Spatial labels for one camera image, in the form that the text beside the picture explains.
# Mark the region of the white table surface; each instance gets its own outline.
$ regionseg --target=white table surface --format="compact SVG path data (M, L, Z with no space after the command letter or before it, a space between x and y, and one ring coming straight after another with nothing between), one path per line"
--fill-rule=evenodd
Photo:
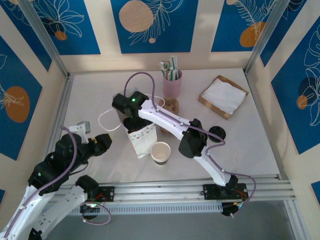
M226 145L214 148L218 164L229 172L247 175L278 174L275 157L268 142L252 95L245 98L242 105L225 120L198 102L199 94L208 87L212 80L222 75L247 91L250 91L241 68L183 70L183 82L179 100L178 115L201 121L205 130L212 126L221 126L226 131ZM81 121L90 121L91 133L95 137L105 131L98 125L98 116L111 108L112 96L123 90L127 79L135 72L104 72L79 74L74 77L64 125L72 126ZM162 96L162 74L149 71L155 80L155 94ZM150 94L152 82L149 77L135 76L128 87L136 86L142 93ZM101 118L107 129L119 124L116 111L111 111ZM179 141L173 136L163 134L157 129L158 141L166 142L171 147L171 156L165 165L158 166L151 156L137 158L124 128L121 126L109 132L112 139L110 149L103 155L89 160L89 166L82 173L70 177L65 184L74 184L81 175L89 175L98 183L123 183L163 180L186 180L209 178L210 175L195 160L181 155Z

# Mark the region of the purple cable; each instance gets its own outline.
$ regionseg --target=purple cable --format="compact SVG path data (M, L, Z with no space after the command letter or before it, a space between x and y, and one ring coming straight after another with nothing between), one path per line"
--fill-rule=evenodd
M72 135L72 133L69 131L69 129L66 128L65 126L60 126L60 128L61 128L62 130L65 130L65 131L69 134L69 136L70 136L70 138L71 138L71 140L72 140L72 144L73 144L74 150L73 150L73 157L72 157L71 163L70 163L70 165L67 167L67 169L66 169L63 173L61 173L57 178L55 178L54 180L48 182L47 184L45 184L45 185L43 185L42 187L40 187L37 191L35 191L35 192L22 204L23 207L26 207L26 206L32 201L32 199L33 199L38 193L40 193L42 190L46 189L47 187L51 186L52 184L55 184L57 181L59 181L60 179L62 179L66 174L69 173L69 171L71 170L71 168L72 168L73 165L75 164L75 161L76 161L76 158L77 158L77 154L78 154L78 152L77 152L77 143L76 143L75 137ZM24 209L25 209L25 208L20 209L20 210L17 212L17 214L15 215L15 217L13 218L10 226L8 227L7 231L5 232L5 235L4 235L5 238L7 238L7 237L9 236L11 229L14 227L16 221L18 220L19 216L21 215L21 213L23 212Z
M109 219L105 222L91 222L91 221L87 221L85 219L85 216L84 216L84 213L81 215L82 219L84 222L86 222L87 224L91 224L91 225L96 225L96 226L101 226L101 225L106 225L108 223L110 223L111 221L111 213L110 211L102 204L98 203L98 202L93 202L93 201L85 201L83 203L81 203L80 205L85 205L85 204L96 204L96 205L99 205L101 208L105 209L107 211L107 213L109 214Z
M133 74L131 77L129 77L129 79L126 81L125 85L124 85L124 91L123 91L123 95L126 96L126 90L127 90L127 86L128 86L128 83L130 82L130 80L138 75L138 74L145 74L147 76L150 77L151 81L152 81L152 94L151 94L151 101L152 101L152 105L154 107L154 109L158 112L160 112L162 115L166 116L167 118L171 119L172 121L176 122L177 124L180 124L181 122L177 119L175 119L174 117L166 114L165 112L161 111L161 110L157 110L157 106L155 104L155 87L156 87L156 84L155 84L155 80L154 78L147 72L145 71L139 71L139 72L136 72L135 74ZM219 166L219 164L209 155L209 150L213 149L213 148L216 148L216 147L219 147L219 146L223 146L226 144L226 141L224 139L222 139L221 137L217 136L216 134L213 134L209 131L206 131L206 130L203 130L201 128L198 128L198 127L195 127L195 126L190 126L186 123L183 123L183 126L185 127L188 127L188 128L191 128L191 129L194 129L194 130L197 130L199 132L202 132L202 133L205 133L207 135L210 135L218 140L221 141L221 143L219 144L216 144L216 145L213 145L213 146L210 146L206 149L205 151L205 154L208 156L208 158L210 159L210 161L216 166L217 169L219 169L220 172L224 172L226 174L230 174L230 175L237 175L237 176L243 176L243 177L247 177L247 178L250 178L252 181L253 181L253 190L252 190L252 193L250 194L250 196L248 197L248 199L244 202L244 204L242 205L242 207L247 204L247 202L250 201L250 199L252 199L255 191L256 191L256 187L257 187L257 183L256 183L256 180L252 177L252 176L249 176L249 175L245 175L245 174L240 174L240 173L233 173L233 172L228 172L228 171L224 171L222 167Z

